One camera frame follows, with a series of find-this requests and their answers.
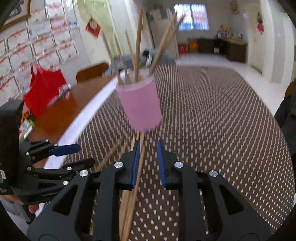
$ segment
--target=blue fingertip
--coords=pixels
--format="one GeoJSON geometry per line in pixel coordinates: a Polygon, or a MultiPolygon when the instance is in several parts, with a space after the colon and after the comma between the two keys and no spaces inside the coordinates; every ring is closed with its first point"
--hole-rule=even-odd
{"type": "Polygon", "coordinates": [[[135,158],[133,160],[132,174],[131,174],[131,184],[133,185],[133,187],[135,187],[136,182],[137,182],[137,175],[138,175],[138,168],[139,168],[139,161],[140,161],[140,152],[141,152],[141,147],[140,147],[140,142],[138,141],[137,147],[136,147],[135,158]]]}
{"type": "Polygon", "coordinates": [[[166,187],[165,160],[163,157],[163,147],[160,140],[157,143],[157,157],[159,162],[159,173],[160,173],[161,181],[163,183],[163,188],[165,188],[166,187]]]}

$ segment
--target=red bag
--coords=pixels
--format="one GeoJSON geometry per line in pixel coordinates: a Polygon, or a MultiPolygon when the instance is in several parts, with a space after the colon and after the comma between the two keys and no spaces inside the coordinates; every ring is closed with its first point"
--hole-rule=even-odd
{"type": "Polygon", "coordinates": [[[34,74],[32,67],[31,89],[23,98],[30,111],[39,117],[47,109],[48,104],[59,95],[59,88],[66,84],[66,80],[61,70],[51,72],[36,65],[34,67],[37,68],[37,74],[34,74]]]}

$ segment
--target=wall picture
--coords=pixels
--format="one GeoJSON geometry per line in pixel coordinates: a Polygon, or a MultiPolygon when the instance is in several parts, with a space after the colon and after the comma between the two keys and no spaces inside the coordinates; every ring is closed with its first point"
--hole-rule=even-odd
{"type": "Polygon", "coordinates": [[[231,8],[231,13],[232,13],[233,15],[235,15],[235,14],[239,14],[239,5],[238,5],[238,3],[237,3],[236,0],[230,2],[230,8],[231,8]]]}
{"type": "Polygon", "coordinates": [[[31,17],[31,0],[20,0],[12,10],[0,32],[31,17]]]}

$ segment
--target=curtain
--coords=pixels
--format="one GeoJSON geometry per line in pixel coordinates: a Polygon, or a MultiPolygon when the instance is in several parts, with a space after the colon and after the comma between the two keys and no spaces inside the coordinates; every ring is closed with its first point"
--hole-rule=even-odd
{"type": "Polygon", "coordinates": [[[111,19],[112,15],[108,5],[108,0],[77,0],[80,17],[86,23],[89,22],[90,18],[98,22],[106,35],[109,48],[114,57],[118,56],[118,51],[115,45],[116,34],[111,19]]]}

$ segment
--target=window pane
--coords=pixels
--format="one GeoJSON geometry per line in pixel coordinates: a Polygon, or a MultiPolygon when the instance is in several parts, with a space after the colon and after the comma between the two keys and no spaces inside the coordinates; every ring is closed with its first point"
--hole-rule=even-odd
{"type": "Polygon", "coordinates": [[[177,4],[175,5],[177,12],[177,20],[179,21],[182,15],[186,15],[184,21],[180,24],[179,30],[193,30],[192,15],[190,11],[190,4],[177,4]]]}
{"type": "Polygon", "coordinates": [[[207,18],[207,10],[203,4],[192,4],[192,13],[195,30],[209,30],[209,21],[207,18]]]}

